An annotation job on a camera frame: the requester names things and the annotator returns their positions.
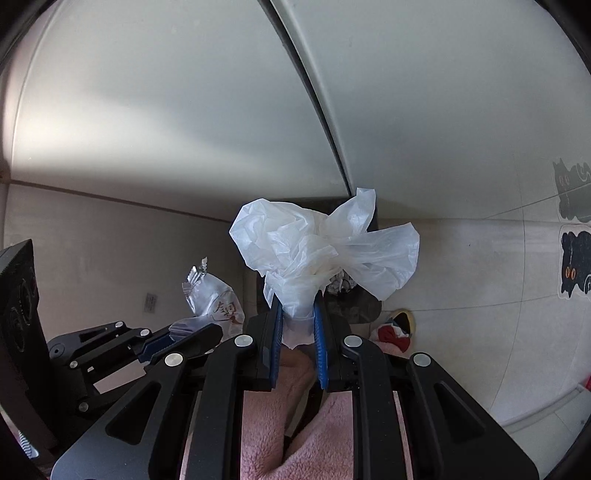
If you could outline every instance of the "cat sticker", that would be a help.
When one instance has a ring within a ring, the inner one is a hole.
[[[591,228],[564,225],[560,229],[560,243],[558,296],[569,299],[575,293],[591,300]]]
[[[558,191],[558,212],[563,219],[587,223],[591,220],[591,168],[584,162],[566,168],[562,158],[554,166]]]

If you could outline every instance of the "white plastic bag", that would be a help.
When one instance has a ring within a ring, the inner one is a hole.
[[[197,332],[209,323],[222,327],[222,341],[242,333],[244,312],[232,287],[207,273],[207,257],[199,268],[193,267],[183,282],[187,303],[195,314],[174,322],[168,330],[173,340]]]
[[[414,273],[417,231],[408,223],[367,232],[374,210],[375,191],[357,189],[330,215],[265,199],[238,213],[230,235],[246,265],[265,277],[267,303],[276,294],[283,305],[287,346],[314,341],[314,297],[341,270],[378,300]]]

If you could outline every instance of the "silver screw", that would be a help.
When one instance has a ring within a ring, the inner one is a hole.
[[[358,346],[361,346],[362,343],[363,340],[357,335],[349,335],[345,337],[345,345],[350,348],[356,348]]]
[[[418,365],[420,367],[428,367],[429,365],[431,365],[431,357],[426,355],[425,353],[417,353],[413,357],[413,362],[415,365]]]
[[[183,356],[180,353],[169,353],[164,359],[164,363],[169,367],[176,367],[183,363]]]
[[[252,343],[252,337],[250,335],[238,335],[234,339],[236,346],[249,346]]]

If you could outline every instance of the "red fabric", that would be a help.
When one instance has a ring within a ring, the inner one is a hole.
[[[403,352],[406,352],[410,347],[410,337],[398,338],[391,325],[382,325],[378,328],[378,340],[384,343],[393,343]]]

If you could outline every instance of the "blue gripper pad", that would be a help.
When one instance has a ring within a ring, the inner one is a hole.
[[[318,381],[323,390],[329,383],[329,362],[324,341],[324,329],[320,306],[314,302],[314,343],[316,344],[316,369],[318,370]]]
[[[170,335],[164,335],[156,338],[151,342],[146,343],[144,350],[138,355],[139,363],[149,362],[152,357],[156,355],[160,350],[164,350],[166,347],[172,345],[174,340],[170,338]]]
[[[273,343],[271,344],[271,388],[275,388],[279,376],[279,357],[281,355],[281,341],[283,340],[283,308],[281,304],[277,307],[275,327],[273,329]]]

